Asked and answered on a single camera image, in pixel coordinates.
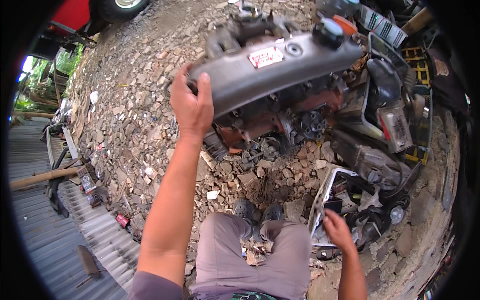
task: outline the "wheel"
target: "wheel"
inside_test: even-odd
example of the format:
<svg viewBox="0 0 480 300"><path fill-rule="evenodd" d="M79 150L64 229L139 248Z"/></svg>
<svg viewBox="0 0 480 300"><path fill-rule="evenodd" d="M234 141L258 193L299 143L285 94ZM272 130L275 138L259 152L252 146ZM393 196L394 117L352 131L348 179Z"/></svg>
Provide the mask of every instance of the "wheel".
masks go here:
<svg viewBox="0 0 480 300"><path fill-rule="evenodd" d="M110 23L122 23L135 18L147 7L149 0L100 0L98 13Z"/></svg>

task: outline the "leg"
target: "leg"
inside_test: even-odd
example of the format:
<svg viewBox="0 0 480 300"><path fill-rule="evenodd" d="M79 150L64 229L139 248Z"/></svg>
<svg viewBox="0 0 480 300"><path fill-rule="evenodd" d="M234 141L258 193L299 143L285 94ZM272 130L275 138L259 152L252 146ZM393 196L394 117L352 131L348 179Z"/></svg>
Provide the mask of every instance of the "leg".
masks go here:
<svg viewBox="0 0 480 300"><path fill-rule="evenodd" d="M243 259L239 241L251 233L251 225L240 217L223 213L209 215L200 228L197 281L192 291L211 286L255 288L258 272Z"/></svg>
<svg viewBox="0 0 480 300"><path fill-rule="evenodd" d="M312 241L306 226L285 221L266 221L262 237L274 242L272 255L258 268L259 290L273 297L300 299L310 280Z"/></svg>

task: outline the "shoe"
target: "shoe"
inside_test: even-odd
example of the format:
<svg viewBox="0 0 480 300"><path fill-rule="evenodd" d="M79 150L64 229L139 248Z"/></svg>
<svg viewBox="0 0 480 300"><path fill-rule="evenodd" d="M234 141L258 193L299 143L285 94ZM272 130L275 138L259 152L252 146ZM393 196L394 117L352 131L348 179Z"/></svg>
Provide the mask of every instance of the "shoe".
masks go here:
<svg viewBox="0 0 480 300"><path fill-rule="evenodd" d="M255 242L263 242L266 241L260 235L260 229L262 228L262 224L264 221L280 221L283 220L283 207L280 204L270 204L267 209L265 209L264 214L262 215L262 219L258 222L257 226L253 229L253 240Z"/></svg>
<svg viewBox="0 0 480 300"><path fill-rule="evenodd" d="M237 201L235 201L233 205L233 215L238 216L245 221L247 221L248 224L252 227L252 232L253 232L253 225L252 225L252 214L253 214L253 204L248 201L245 198L240 198ZM248 238L245 238L245 240L249 240L252 237L250 235Z"/></svg>

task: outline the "forearm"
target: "forearm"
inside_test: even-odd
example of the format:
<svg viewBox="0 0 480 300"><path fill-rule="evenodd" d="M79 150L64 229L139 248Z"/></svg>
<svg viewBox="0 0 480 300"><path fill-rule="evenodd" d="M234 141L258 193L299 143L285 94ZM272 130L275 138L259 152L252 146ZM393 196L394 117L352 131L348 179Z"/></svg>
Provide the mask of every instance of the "forearm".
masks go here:
<svg viewBox="0 0 480 300"><path fill-rule="evenodd" d="M360 258L355 248L342 250L342 277L338 289L338 300L366 300L367 285L361 270Z"/></svg>
<svg viewBox="0 0 480 300"><path fill-rule="evenodd" d="M192 230L193 198L202 140L180 138L148 215L142 246L185 253Z"/></svg>

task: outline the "red vehicle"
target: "red vehicle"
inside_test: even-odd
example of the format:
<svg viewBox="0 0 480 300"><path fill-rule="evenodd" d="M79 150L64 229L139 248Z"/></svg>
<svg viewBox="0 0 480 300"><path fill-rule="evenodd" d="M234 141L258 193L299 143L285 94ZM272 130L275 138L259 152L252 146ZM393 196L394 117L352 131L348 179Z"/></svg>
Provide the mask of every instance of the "red vehicle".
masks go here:
<svg viewBox="0 0 480 300"><path fill-rule="evenodd" d="M74 43L94 48L90 39L108 23L133 19L147 7L149 0L65 0L40 35L31 56L53 60L60 47L75 50Z"/></svg>

